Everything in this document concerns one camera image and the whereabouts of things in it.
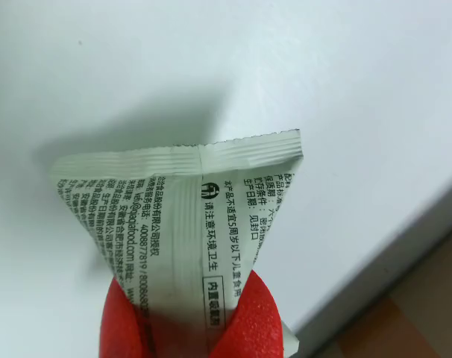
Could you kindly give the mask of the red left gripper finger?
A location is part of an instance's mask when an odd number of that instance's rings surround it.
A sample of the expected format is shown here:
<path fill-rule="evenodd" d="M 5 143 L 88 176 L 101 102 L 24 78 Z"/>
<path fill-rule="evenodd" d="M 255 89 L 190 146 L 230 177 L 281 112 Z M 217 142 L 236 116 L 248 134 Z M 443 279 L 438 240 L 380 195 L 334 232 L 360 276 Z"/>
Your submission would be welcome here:
<path fill-rule="evenodd" d="M 277 305 L 262 279 L 252 271 L 226 331 L 211 357 L 281 358 L 283 329 Z"/>
<path fill-rule="evenodd" d="M 115 278 L 107 290 L 99 333 L 101 358 L 152 357 L 141 315 Z"/>

